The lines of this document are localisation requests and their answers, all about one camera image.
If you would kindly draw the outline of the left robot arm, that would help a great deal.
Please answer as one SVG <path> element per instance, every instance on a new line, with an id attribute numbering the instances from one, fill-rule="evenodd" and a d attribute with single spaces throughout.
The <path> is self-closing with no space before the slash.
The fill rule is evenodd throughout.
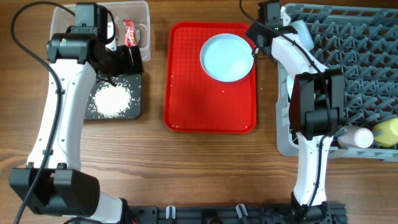
<path id="1" fill-rule="evenodd" d="M 11 170 L 9 184 L 21 208 L 68 221 L 137 223 L 123 198 L 100 191 L 96 177 L 82 173 L 80 141 L 90 91 L 97 81 L 143 72 L 138 47 L 108 49 L 112 13 L 94 2 L 72 10 L 74 25 L 47 43 L 49 90 L 37 141 L 24 168 Z"/>

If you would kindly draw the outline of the light blue bowl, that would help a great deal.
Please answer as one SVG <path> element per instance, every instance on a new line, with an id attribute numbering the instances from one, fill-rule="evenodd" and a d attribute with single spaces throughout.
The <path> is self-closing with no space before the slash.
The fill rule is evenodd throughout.
<path id="1" fill-rule="evenodd" d="M 302 45 L 308 51 L 311 51 L 314 48 L 314 42 L 306 23 L 303 20 L 299 20 L 291 22 L 290 25 L 297 31 Z"/>

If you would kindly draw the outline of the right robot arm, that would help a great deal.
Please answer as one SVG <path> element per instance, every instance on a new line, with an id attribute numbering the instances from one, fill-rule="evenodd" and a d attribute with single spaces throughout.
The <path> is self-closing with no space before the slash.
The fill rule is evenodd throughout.
<path id="1" fill-rule="evenodd" d="M 288 223 L 324 222 L 328 153 L 343 118 L 343 74 L 320 63 L 292 26 L 271 28 L 254 20 L 245 35 L 294 81 L 288 116 L 298 139 L 298 174 L 285 218 Z"/>

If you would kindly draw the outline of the pink plastic cup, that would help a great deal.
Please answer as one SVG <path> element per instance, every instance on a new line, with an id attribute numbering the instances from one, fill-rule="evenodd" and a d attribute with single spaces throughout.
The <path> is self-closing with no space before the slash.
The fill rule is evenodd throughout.
<path id="1" fill-rule="evenodd" d="M 369 129 L 358 126 L 345 126 L 343 129 L 345 132 L 337 137 L 338 144 L 342 148 L 368 148 L 373 144 L 374 136 Z"/>

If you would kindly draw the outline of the light blue plate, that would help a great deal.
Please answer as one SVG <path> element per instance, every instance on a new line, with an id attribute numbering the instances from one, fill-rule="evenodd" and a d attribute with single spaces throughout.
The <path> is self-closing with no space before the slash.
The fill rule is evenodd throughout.
<path id="1" fill-rule="evenodd" d="M 200 51 L 200 64 L 205 73 L 219 82 L 236 82 L 254 66 L 249 43 L 235 34 L 218 34 L 209 38 Z"/>

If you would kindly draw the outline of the red foil wrapper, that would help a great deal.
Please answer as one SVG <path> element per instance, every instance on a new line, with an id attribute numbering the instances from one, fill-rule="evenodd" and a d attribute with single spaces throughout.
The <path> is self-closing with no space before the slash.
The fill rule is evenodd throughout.
<path id="1" fill-rule="evenodd" d="M 123 20 L 123 24 L 126 28 L 126 34 L 124 38 L 124 45 L 127 47 L 138 46 L 138 40 L 136 37 L 136 28 L 134 23 L 130 19 Z"/>

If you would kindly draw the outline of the yellow plastic cup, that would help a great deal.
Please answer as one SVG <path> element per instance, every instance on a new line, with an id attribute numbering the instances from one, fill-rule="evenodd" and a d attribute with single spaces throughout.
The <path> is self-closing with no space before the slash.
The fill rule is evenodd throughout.
<path id="1" fill-rule="evenodd" d="M 397 118 L 389 119 L 373 127 L 374 141 L 382 147 L 397 144 Z"/>

